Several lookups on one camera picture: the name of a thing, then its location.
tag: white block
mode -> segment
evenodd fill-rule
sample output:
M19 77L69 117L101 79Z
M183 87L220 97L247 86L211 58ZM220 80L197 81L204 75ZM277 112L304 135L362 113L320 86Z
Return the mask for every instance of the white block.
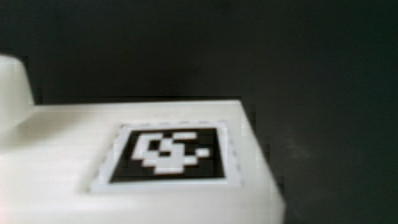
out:
M26 73L21 62L0 55L0 131L28 117L34 108Z
M225 177L110 183L122 130L215 123ZM0 132L0 223L279 224L284 203L259 155L238 101L39 106ZM211 150L195 157L201 167Z

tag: black square marker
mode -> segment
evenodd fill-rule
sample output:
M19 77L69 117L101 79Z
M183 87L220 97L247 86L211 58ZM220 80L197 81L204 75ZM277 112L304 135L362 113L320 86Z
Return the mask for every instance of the black square marker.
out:
M110 183L225 178L215 128L133 130Z

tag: black background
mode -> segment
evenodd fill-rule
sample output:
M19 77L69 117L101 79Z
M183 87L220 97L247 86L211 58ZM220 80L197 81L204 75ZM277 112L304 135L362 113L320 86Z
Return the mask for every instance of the black background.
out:
M0 0L37 104L240 99L286 223L398 223L396 1Z

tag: white object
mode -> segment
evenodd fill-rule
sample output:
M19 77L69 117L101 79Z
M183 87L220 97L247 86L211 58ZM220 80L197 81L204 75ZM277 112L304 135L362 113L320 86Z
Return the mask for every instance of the white object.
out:
M282 223L284 203L240 102L32 108L23 75L21 63L2 57L0 122L7 129L0 132L0 223ZM149 128L153 123L218 120L229 130L240 164L238 187L183 185L119 193L89 191L103 159L113 153L112 145L121 141L115 139L122 124L145 123L140 126ZM199 150L197 157L206 155L206 150Z
M0 55L0 131L18 125L34 108L26 72L19 60Z

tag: white border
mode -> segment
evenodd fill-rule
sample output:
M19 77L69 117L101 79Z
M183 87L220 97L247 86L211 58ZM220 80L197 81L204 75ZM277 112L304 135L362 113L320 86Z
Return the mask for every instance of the white border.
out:
M220 144L220 155L222 155L222 166L225 178L220 179L186 179L186 180L158 180L147 182L133 183L112 183L110 177L128 142L128 137L131 131L144 130L165 130L165 129L188 129L188 128L215 128L218 135L218 144ZM165 188L195 188L197 186L206 187L238 187L241 186L240 178L240 169L238 169L238 160L236 153L229 141L229 132L227 125L224 121L181 121L177 123L158 122L158 123L142 123L142 124L124 124L119 129L119 135L113 140L112 150L106 153L105 162L99 165L97 176L90 183L90 192L131 192L138 189L165 189Z

